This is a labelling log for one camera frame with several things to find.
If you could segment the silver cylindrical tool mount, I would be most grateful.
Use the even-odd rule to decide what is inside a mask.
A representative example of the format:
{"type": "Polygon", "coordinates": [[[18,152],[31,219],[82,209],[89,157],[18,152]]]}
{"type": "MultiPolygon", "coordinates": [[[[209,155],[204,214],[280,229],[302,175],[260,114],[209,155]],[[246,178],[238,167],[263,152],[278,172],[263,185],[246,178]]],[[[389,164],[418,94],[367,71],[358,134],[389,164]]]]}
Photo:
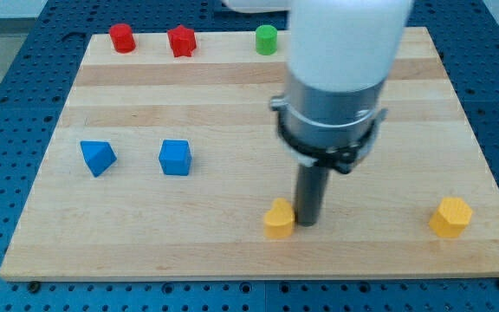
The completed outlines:
{"type": "Polygon", "coordinates": [[[354,91],[327,91],[289,73],[270,100],[278,136],[305,167],[349,174],[371,152],[387,110],[378,108],[385,82],[354,91]]]}

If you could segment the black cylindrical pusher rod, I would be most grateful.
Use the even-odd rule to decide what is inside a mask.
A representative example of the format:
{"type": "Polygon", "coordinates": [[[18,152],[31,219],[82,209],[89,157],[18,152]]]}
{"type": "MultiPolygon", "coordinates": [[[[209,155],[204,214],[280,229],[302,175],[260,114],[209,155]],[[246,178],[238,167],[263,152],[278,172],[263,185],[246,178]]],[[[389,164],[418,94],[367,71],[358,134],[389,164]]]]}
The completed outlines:
{"type": "Polygon", "coordinates": [[[302,226],[314,225],[320,216],[329,170],[299,165],[295,188],[295,217],[302,226]]]}

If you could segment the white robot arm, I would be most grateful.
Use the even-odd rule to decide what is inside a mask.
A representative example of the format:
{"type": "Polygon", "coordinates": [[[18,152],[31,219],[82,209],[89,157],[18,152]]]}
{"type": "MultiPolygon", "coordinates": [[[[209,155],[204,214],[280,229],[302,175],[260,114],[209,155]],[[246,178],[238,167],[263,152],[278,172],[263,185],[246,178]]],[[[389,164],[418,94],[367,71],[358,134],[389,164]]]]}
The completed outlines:
{"type": "Polygon", "coordinates": [[[349,174],[373,149],[386,111],[379,96],[412,0],[228,1],[240,13],[288,12],[287,75],[270,108],[299,163],[298,224],[319,218],[328,174],[349,174]]]}

